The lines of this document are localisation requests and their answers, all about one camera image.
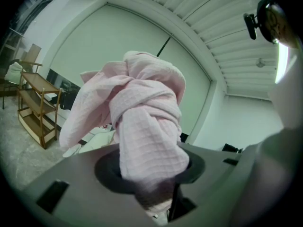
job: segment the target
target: light fixture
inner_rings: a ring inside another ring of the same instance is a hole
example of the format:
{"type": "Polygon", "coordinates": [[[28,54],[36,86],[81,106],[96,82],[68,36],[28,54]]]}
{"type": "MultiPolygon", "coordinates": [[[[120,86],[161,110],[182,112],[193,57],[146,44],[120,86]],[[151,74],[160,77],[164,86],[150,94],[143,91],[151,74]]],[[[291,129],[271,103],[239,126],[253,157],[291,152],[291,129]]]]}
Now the light fixture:
{"type": "Polygon", "coordinates": [[[279,43],[279,62],[278,62],[278,69],[276,72],[276,81],[278,83],[285,74],[286,66],[288,60],[288,47],[279,43]]]}
{"type": "Polygon", "coordinates": [[[265,66],[265,62],[262,60],[262,58],[257,59],[256,66],[259,68],[262,68],[265,66]]]}

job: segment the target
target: concrete floor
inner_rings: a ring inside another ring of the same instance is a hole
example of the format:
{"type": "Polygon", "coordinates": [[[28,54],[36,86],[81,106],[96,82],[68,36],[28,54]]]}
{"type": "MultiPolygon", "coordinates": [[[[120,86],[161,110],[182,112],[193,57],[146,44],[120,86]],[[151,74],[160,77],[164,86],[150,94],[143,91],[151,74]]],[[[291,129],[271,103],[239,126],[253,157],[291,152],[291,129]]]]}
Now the concrete floor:
{"type": "Polygon", "coordinates": [[[23,128],[17,110],[18,98],[6,97],[5,109],[0,108],[0,166],[10,185],[22,190],[61,161],[64,152],[59,140],[52,140],[43,149],[23,128]]]}

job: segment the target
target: knotted fabric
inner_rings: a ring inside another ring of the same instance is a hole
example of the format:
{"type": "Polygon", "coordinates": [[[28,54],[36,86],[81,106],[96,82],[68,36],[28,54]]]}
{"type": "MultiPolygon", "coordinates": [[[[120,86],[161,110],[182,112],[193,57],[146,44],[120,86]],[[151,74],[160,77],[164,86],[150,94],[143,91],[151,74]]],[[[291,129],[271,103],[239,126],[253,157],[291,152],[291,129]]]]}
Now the knotted fabric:
{"type": "Polygon", "coordinates": [[[112,123],[121,176],[134,183],[137,200],[149,215],[168,209],[174,176],[189,163],[177,145],[182,73],[149,53],[130,51],[124,61],[109,62],[81,77],[84,86],[62,127],[61,147],[72,147],[93,128],[112,123]]]}

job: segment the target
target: wooden chair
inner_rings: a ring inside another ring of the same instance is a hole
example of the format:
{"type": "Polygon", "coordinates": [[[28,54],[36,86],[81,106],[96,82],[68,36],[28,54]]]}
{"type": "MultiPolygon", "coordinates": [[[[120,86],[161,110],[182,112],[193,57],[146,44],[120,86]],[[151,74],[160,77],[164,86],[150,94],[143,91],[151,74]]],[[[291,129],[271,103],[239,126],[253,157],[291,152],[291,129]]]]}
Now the wooden chair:
{"type": "MultiPolygon", "coordinates": [[[[33,72],[33,66],[36,65],[36,73],[38,71],[38,67],[42,66],[42,64],[35,63],[36,58],[38,57],[38,54],[40,52],[41,48],[35,44],[32,44],[31,48],[29,49],[28,53],[24,57],[24,59],[15,59],[8,63],[6,68],[6,73],[9,70],[9,66],[15,62],[19,63],[22,66],[23,71],[27,72],[33,72]]],[[[4,80],[4,86],[3,86],[3,97],[2,97],[2,109],[4,109],[4,98],[5,98],[5,89],[8,88],[9,90],[12,87],[18,87],[18,83],[14,83],[11,81],[4,80]]]]}

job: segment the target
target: wooden shelving unit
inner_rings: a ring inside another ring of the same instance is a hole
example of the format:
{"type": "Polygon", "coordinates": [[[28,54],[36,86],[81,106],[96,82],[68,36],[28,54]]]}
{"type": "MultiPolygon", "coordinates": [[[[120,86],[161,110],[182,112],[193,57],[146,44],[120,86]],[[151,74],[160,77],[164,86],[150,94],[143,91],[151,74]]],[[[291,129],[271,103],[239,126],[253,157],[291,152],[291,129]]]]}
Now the wooden shelving unit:
{"type": "Polygon", "coordinates": [[[27,132],[44,149],[51,139],[57,139],[57,113],[61,89],[55,88],[38,73],[21,72],[20,82],[24,78],[31,88],[18,89],[18,118],[27,132]],[[56,106],[45,99],[45,94],[58,95],[56,106]],[[45,118],[45,114],[55,112],[54,125],[45,118]]]}

